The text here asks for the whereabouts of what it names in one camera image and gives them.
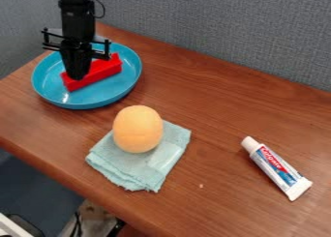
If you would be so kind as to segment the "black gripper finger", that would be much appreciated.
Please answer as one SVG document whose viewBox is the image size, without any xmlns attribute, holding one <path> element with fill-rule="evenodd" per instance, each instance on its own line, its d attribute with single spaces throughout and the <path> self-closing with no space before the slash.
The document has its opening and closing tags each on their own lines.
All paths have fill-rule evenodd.
<svg viewBox="0 0 331 237">
<path fill-rule="evenodd" d="M 75 52 L 71 49 L 61 49 L 61 60 L 65 68 L 67 75 L 75 79 L 76 71 L 75 71 Z"/>
<path fill-rule="evenodd" d="M 92 62 L 92 50 L 79 49 L 76 51 L 76 79 L 81 80 L 89 71 Z"/>
</svg>

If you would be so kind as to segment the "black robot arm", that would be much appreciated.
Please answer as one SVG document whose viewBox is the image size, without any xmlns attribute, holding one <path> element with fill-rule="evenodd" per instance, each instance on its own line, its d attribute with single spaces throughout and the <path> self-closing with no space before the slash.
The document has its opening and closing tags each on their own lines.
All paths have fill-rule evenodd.
<svg viewBox="0 0 331 237">
<path fill-rule="evenodd" d="M 104 6 L 100 0 L 59 0 L 61 29 L 41 30 L 43 48 L 60 53 L 64 70 L 73 80 L 89 73 L 93 59 L 111 58 L 111 41 L 96 36 L 96 19 L 104 15 L 96 15 L 95 3 Z"/>
</svg>

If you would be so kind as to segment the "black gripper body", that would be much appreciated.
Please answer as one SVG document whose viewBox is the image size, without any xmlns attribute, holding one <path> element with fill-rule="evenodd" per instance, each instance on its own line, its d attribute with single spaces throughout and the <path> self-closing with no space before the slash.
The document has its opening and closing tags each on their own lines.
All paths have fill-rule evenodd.
<svg viewBox="0 0 331 237">
<path fill-rule="evenodd" d="M 44 28 L 43 48 L 57 51 L 64 61 L 109 59 L 109 40 L 96 37 L 93 8 L 61 8 L 61 29 Z"/>
</svg>

